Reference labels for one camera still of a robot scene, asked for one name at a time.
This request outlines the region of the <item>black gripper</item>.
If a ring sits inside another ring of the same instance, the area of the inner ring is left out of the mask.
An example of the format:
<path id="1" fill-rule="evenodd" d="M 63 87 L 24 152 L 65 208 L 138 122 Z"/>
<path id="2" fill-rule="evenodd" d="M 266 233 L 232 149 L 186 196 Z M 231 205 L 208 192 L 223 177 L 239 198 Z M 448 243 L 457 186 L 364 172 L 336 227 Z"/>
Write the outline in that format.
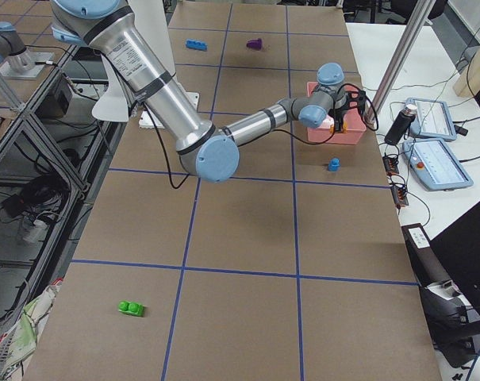
<path id="1" fill-rule="evenodd" d="M 331 117 L 334 120 L 334 133 L 345 133 L 344 115 L 347 113 L 346 105 L 335 108 L 331 112 Z"/>

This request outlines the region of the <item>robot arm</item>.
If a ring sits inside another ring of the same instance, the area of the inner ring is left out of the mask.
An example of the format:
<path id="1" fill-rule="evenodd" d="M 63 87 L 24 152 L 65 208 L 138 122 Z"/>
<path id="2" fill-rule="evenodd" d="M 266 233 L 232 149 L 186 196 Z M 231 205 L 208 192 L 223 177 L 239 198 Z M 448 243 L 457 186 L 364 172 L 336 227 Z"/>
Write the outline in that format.
<path id="1" fill-rule="evenodd" d="M 33 58 L 17 30 L 8 21 L 0 21 L 0 64 L 7 61 L 15 72 L 33 68 Z"/>
<path id="2" fill-rule="evenodd" d="M 68 44 L 82 44 L 99 51 L 123 80 L 136 100 L 145 104 L 175 139 L 183 168 L 210 183 L 231 178 L 240 162 L 239 148 L 290 121 L 316 129 L 326 117 L 344 115 L 351 101 L 344 73 L 337 63 L 317 72 L 317 85 L 306 98 L 284 98 L 275 105 L 219 129 L 201 118 L 163 58 L 155 39 L 167 37 L 164 14 L 152 27 L 140 28 L 140 9 L 130 1 L 52 1 L 53 32 Z"/>

